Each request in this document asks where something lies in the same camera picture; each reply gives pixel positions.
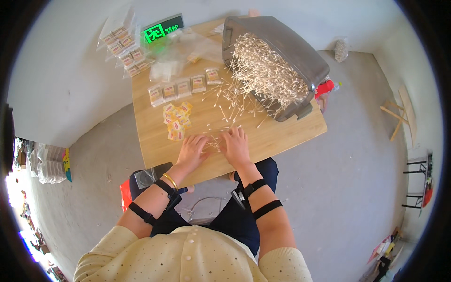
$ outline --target hand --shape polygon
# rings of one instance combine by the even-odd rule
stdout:
[[[234,126],[219,136],[227,145],[227,147],[220,146],[221,152],[237,171],[253,164],[249,156],[248,136],[242,128]]]
[[[185,138],[175,166],[179,167],[186,175],[193,172],[210,156],[210,153],[201,155],[202,148],[208,140],[209,137],[204,135],[191,135]]]

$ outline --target black strap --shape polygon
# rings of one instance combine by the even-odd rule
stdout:
[[[246,199],[258,188],[262,187],[263,185],[267,185],[266,181],[262,178],[257,180],[256,182],[249,184],[246,186],[246,188],[243,189],[243,195],[246,197]]]
[[[164,182],[161,179],[155,181],[154,184],[156,184],[158,187],[166,191],[166,193],[168,194],[168,198],[171,198],[172,194],[175,193],[175,189],[169,186],[166,182]]]
[[[138,206],[134,202],[130,203],[129,209],[131,209],[135,214],[137,214],[140,218],[142,218],[145,223],[148,223],[152,226],[155,225],[156,219],[153,217],[153,215],[143,210],[140,206]]]
[[[272,211],[275,208],[281,207],[282,203],[279,200],[274,200],[272,202],[267,203],[266,205],[264,205],[263,207],[259,208],[258,210],[256,210],[253,215],[254,215],[254,219],[257,220],[260,217],[262,217],[263,215],[267,214],[268,212]]]

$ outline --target gray plastic bin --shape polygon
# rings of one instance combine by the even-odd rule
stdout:
[[[298,119],[308,114],[312,107],[310,100],[314,89],[329,74],[329,65],[299,34],[272,16],[238,18],[227,17],[222,36],[222,59],[229,66],[232,60],[236,39],[241,34],[251,32],[264,40],[274,51],[282,56],[308,85],[309,94],[301,103],[292,103],[274,119],[285,121],[292,115]],[[271,109],[280,105],[274,104]]]

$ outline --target gold bangle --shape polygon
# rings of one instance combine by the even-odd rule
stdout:
[[[167,173],[163,173],[163,176],[166,177],[170,183],[172,183],[172,185],[174,186],[174,189],[176,191],[179,190],[179,188],[177,187],[177,184],[175,183],[175,181],[172,179],[172,177],[170,177],[169,175],[167,175]]]

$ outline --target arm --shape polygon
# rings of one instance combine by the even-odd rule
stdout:
[[[183,140],[179,159],[167,172],[177,186],[189,173],[193,172],[208,158],[209,153],[201,155],[202,148],[208,139],[208,137],[203,135],[193,135]],[[163,176],[161,180],[172,188],[174,187],[166,177]],[[146,212],[151,213],[155,219],[158,219],[169,203],[169,199],[168,194],[163,189],[153,184],[146,191],[142,192],[134,202]],[[130,209],[121,216],[116,225],[129,229],[138,239],[149,237],[152,231],[152,225],[145,223],[142,218]]]
[[[221,138],[225,140],[227,146],[221,147],[221,151],[238,172],[244,187],[263,178],[256,166],[250,161],[248,137],[243,129],[233,127],[229,132],[222,133]],[[255,212],[276,199],[277,197],[271,188],[264,185],[249,196],[251,210]],[[275,208],[263,215],[257,219],[256,224],[260,232],[259,259],[278,248],[296,248],[295,237],[283,207]]]

